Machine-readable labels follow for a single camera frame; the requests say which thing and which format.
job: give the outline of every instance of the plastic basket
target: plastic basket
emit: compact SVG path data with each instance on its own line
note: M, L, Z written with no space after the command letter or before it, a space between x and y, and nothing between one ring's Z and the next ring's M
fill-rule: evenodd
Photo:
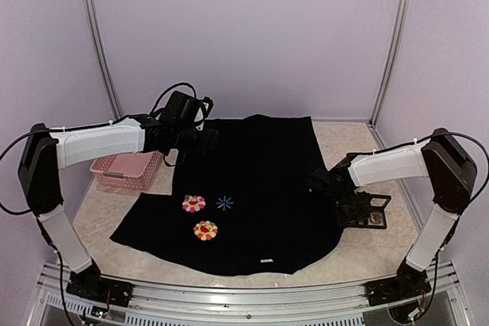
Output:
M162 156L160 152L151 152L98 158L90 166L90 172L103 185L146 191L153 182Z

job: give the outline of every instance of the pink flower patch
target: pink flower patch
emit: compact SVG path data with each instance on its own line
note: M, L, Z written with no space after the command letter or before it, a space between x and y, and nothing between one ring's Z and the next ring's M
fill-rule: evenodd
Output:
M206 206L206 200L202 196L191 196L188 195L183 200L182 208L183 210L189 213L195 213L196 211L200 211L200 209L204 209Z

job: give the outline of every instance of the blue snowflake design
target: blue snowflake design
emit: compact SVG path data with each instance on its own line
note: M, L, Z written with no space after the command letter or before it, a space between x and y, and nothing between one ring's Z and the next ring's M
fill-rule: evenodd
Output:
M231 208L231 205L234 204L234 202L231 201L231 198L226 198L226 196L224 195L224 198L223 199L219 199L216 204L218 205L218 209L222 208L222 211L226 211L226 208L227 209L230 209Z

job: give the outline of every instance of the robotic arm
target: robotic arm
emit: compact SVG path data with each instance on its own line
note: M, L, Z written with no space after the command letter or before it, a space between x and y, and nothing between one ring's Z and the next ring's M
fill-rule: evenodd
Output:
M213 103L174 92L167 105L152 115L132 115L120 121L88 127L52 129L29 137L18 176L29 208L49 245L62 254L72 270L68 293L127 307L132 284L104 279L63 210L58 170L95 158L122 153L171 149L207 153L217 131L204 128ZM36 124L31 131L45 131Z
M349 153L330 171L319 169L309 178L309 189L327 195L336 204L340 226L354 226L368 218L374 207L361 186L408 177L429 177L434 206L428 220L400 264L397 275L367 283L370 305L408 299L429 292L426 268L449 242L458 218L468 207L477 167L446 129L437 129L430 141L372 154Z

